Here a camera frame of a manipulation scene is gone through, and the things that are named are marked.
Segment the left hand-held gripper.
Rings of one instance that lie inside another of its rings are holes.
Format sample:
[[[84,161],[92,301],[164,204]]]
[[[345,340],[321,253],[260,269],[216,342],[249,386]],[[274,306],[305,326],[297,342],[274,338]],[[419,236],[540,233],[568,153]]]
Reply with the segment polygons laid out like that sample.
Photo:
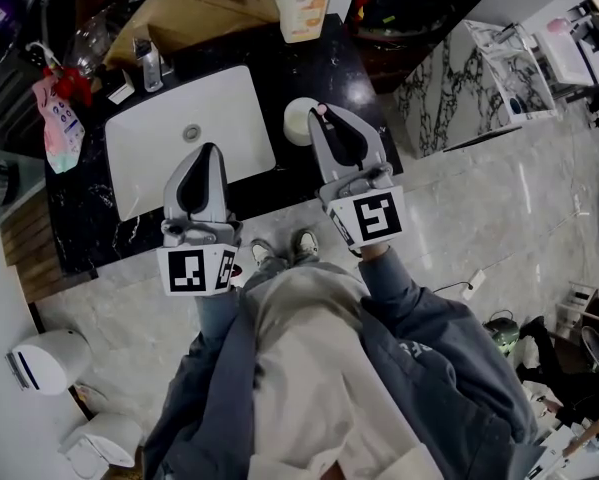
[[[195,149],[174,170],[164,189],[163,245],[156,250],[166,295],[230,290],[242,226],[226,222],[226,198],[224,159],[214,143]]]

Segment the white mug with toothbrush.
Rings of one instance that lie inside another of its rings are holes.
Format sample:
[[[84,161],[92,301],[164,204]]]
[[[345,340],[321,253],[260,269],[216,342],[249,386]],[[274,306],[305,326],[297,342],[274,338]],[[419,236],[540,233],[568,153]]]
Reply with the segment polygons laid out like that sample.
[[[289,142],[300,147],[312,144],[308,115],[310,110],[318,105],[319,103],[315,99],[300,97],[292,100],[286,106],[283,116],[283,133]]]

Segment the person's right forearm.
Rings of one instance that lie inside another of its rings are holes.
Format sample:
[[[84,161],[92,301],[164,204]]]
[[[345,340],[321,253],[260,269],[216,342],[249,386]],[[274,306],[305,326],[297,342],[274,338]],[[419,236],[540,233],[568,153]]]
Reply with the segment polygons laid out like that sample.
[[[459,392],[505,420],[515,442],[535,439],[536,418],[511,364],[466,305],[417,285],[387,244],[363,247],[359,270],[366,311],[394,337],[443,356]]]

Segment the person's shoe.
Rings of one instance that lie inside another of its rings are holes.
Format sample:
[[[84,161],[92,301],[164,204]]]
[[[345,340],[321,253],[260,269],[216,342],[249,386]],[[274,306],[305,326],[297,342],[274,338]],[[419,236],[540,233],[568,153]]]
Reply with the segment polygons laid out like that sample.
[[[292,262],[294,265],[319,260],[319,244],[316,235],[310,229],[298,230],[291,242]]]
[[[274,248],[263,239],[253,239],[250,243],[250,249],[258,267],[261,267],[267,260],[276,257]]]

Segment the black marble vanity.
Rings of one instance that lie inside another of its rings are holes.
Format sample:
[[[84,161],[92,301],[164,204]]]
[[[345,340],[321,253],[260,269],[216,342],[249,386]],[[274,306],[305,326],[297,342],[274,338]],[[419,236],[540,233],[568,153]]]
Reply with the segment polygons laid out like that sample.
[[[380,134],[396,174],[403,171],[397,148],[359,52],[340,18],[327,16],[315,41],[289,45],[278,26],[264,25],[176,52],[166,90],[223,68],[245,65],[253,78],[275,166],[229,184],[228,207],[245,221],[314,199],[322,181],[313,153],[291,144],[283,133],[283,112],[306,96],[346,108]],[[105,147],[109,118],[148,100],[144,91],[119,107],[96,95],[78,114],[86,136],[78,165],[64,174],[48,170],[46,190],[57,256],[67,276],[157,248],[162,243],[163,210],[124,223],[119,219]]]

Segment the person's right shoe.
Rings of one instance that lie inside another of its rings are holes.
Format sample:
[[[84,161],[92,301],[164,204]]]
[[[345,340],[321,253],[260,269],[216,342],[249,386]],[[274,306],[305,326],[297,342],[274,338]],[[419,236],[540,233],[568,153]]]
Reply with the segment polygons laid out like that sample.
[[[310,229],[298,230],[291,242],[292,262],[294,265],[319,260],[319,244],[316,235]]]

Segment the small white box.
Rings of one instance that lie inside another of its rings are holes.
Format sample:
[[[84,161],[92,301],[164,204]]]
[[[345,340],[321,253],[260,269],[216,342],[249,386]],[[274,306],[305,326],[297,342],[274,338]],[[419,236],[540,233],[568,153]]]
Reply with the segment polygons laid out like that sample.
[[[120,105],[135,93],[132,79],[125,70],[114,70],[109,72],[108,75],[105,94],[109,101],[115,105]]]

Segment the small clear pump bottle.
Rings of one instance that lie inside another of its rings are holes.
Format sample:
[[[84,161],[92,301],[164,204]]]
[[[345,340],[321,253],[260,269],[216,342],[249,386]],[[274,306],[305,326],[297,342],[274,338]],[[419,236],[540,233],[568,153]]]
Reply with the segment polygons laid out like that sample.
[[[133,51],[142,66],[145,90],[148,93],[161,90],[164,87],[163,77],[173,72],[172,66],[166,62],[151,40],[134,38]]]

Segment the tall black cabinet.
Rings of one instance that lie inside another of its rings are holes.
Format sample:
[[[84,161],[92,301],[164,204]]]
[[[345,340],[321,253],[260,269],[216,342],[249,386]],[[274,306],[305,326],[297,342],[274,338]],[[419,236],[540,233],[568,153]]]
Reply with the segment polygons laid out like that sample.
[[[431,44],[464,0],[372,0],[364,19],[346,28],[374,90],[389,93],[428,55]]]

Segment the pink printed packet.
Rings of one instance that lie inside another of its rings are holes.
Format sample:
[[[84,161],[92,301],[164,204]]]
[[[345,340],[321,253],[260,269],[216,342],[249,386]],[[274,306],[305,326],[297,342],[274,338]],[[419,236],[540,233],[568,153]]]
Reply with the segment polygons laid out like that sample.
[[[67,100],[55,90],[57,77],[43,78],[32,86],[44,121],[46,159],[55,174],[65,173],[79,161],[85,128]]]

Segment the dark wooden step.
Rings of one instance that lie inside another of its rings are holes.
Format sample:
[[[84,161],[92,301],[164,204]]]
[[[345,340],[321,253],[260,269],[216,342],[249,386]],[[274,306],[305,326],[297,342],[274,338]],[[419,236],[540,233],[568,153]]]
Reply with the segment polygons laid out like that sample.
[[[36,303],[98,277],[95,270],[65,274],[42,188],[0,224],[6,265],[14,267],[27,303]]]

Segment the clear plastic bottle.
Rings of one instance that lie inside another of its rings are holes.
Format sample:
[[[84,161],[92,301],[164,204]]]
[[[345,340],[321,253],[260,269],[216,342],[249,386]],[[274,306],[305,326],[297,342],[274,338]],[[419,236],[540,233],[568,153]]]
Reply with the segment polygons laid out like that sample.
[[[63,65],[92,80],[131,15],[126,3],[113,3],[88,19],[68,42]]]

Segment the white hook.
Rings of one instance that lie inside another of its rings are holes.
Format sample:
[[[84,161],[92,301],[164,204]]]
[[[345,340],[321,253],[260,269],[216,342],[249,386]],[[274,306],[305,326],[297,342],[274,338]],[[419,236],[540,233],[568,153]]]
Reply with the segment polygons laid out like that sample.
[[[55,57],[54,52],[43,42],[30,42],[25,45],[25,50],[41,67],[55,69],[61,66],[61,63]]]

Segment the black green helmet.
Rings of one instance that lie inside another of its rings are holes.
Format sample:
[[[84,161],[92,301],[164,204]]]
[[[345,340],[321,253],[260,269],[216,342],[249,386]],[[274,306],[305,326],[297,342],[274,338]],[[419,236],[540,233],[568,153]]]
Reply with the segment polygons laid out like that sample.
[[[507,309],[497,311],[483,323],[483,327],[500,352],[504,356],[509,356],[519,341],[520,335],[520,327],[514,320],[513,313]]]

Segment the wooden chair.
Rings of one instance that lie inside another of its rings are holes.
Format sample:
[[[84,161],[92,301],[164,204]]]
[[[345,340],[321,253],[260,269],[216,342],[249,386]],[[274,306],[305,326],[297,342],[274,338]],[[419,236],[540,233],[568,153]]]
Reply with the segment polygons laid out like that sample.
[[[556,304],[557,329],[578,344],[584,327],[599,334],[599,287],[570,281],[564,298]]]

